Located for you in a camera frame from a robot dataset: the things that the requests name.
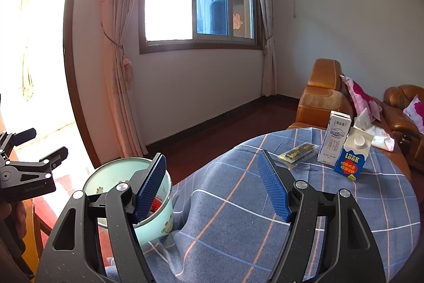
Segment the red floor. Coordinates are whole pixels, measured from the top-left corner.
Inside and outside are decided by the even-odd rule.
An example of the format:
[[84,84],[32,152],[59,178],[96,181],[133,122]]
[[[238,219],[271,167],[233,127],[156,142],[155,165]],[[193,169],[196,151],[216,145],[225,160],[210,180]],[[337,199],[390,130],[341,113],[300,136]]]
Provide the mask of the red floor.
[[237,144],[264,133],[285,130],[295,120],[296,107],[275,99],[164,148],[162,153],[173,185]]
[[[421,211],[421,224],[424,224],[424,173],[416,169],[411,169],[412,187],[417,196]],[[424,234],[424,226],[421,226],[421,235]]]

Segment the milk carton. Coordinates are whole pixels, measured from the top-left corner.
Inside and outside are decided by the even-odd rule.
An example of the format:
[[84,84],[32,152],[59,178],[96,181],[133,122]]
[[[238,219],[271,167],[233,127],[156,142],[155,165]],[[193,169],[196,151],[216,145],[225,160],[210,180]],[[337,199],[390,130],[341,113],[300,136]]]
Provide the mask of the milk carton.
[[348,114],[331,111],[327,133],[318,153],[318,162],[329,164],[330,166],[336,164],[349,132],[350,124],[351,119]]
[[334,170],[356,180],[370,152],[373,135],[351,128]]

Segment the snack packet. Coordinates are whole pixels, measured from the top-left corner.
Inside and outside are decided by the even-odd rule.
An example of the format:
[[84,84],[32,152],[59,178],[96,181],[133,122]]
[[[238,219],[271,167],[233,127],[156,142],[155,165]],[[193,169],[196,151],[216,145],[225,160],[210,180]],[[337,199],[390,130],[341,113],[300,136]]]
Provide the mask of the snack packet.
[[288,163],[288,166],[291,166],[299,160],[309,158],[311,154],[313,155],[315,153],[316,148],[318,147],[319,145],[305,142],[293,149],[290,149],[289,151],[284,152],[279,156],[279,158],[284,163]]

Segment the leather armchair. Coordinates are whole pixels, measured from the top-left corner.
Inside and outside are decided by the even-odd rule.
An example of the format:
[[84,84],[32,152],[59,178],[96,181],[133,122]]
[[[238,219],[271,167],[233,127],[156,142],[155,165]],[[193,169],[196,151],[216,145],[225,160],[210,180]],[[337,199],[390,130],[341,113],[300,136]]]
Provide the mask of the leather armchair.
[[424,171],[424,136],[409,117],[403,114],[412,99],[424,100],[424,88],[410,84],[391,87],[384,93],[385,118],[408,164]]
[[[343,72],[338,61],[331,59],[317,59],[317,61],[315,61],[307,86],[299,101],[296,122],[289,128],[312,126],[326,129],[331,111],[349,114],[353,120],[357,115],[355,107],[340,75],[343,75]],[[374,124],[383,128],[395,138],[389,124],[385,120],[384,112],[382,121],[377,121]],[[405,174],[406,178],[411,181],[411,172],[408,163],[402,155],[398,144],[395,144],[393,152],[386,150],[380,151],[390,158],[390,160]]]

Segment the pink pillow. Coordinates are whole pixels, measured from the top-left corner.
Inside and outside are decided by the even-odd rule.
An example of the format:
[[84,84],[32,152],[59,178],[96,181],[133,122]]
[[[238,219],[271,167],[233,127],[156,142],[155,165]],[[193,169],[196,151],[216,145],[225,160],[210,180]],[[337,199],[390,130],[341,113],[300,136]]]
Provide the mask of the pink pillow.
[[418,130],[424,134],[424,104],[415,95],[408,107],[403,110],[404,114],[411,118]]
[[380,113],[382,108],[379,106],[377,101],[366,94],[362,88],[353,79],[340,75],[340,78],[346,84],[347,90],[352,97],[353,104],[355,105],[356,114],[359,115],[366,108],[370,115],[371,122],[375,119],[381,121]]

